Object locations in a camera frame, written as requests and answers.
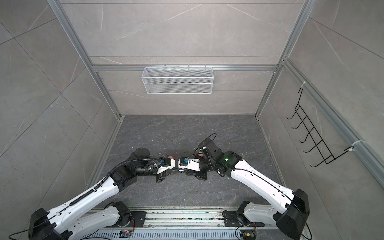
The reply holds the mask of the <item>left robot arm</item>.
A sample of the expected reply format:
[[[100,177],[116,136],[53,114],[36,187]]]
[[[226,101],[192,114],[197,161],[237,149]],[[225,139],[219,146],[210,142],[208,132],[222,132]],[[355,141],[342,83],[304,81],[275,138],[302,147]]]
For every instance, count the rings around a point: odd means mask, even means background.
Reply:
[[[148,149],[139,148],[116,165],[98,183],[66,203],[49,211],[35,211],[26,230],[30,240],[74,240],[104,227],[135,225],[135,218],[123,202],[112,202],[97,213],[88,211],[122,192],[138,176],[163,176],[176,166],[173,158],[152,158]]]

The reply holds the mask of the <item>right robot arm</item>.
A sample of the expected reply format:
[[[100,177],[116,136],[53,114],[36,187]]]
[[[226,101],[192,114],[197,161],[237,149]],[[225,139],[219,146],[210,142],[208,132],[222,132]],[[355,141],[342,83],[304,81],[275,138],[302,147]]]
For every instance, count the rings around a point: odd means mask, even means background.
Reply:
[[[194,172],[200,180],[207,180],[208,172],[215,171],[221,177],[244,184],[268,201],[269,207],[263,210],[250,201],[244,201],[236,213],[242,226],[270,224],[293,240],[302,238],[303,230],[309,226],[308,194],[274,182],[233,151],[223,152],[214,143],[215,137],[216,134],[208,136],[190,156],[180,158],[179,165]]]

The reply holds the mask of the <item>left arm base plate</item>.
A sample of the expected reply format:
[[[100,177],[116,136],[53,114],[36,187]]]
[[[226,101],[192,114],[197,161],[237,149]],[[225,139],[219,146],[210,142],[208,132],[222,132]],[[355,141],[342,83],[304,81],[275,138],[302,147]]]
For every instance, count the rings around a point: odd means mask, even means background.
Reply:
[[[147,212],[145,211],[134,211],[129,214],[125,213],[119,218],[116,225],[120,228],[142,228],[146,220],[146,215]]]

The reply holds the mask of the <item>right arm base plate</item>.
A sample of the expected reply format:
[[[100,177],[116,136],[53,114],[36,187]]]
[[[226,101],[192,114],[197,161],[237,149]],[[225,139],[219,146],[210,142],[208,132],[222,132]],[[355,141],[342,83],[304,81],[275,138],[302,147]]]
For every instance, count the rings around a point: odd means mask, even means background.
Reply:
[[[240,227],[240,226],[245,226],[245,227],[264,227],[265,224],[261,222],[254,222],[251,223],[248,220],[246,220],[243,217],[239,217],[237,215],[236,211],[227,211],[224,210],[222,212],[222,216],[224,218],[224,225],[225,227]]]

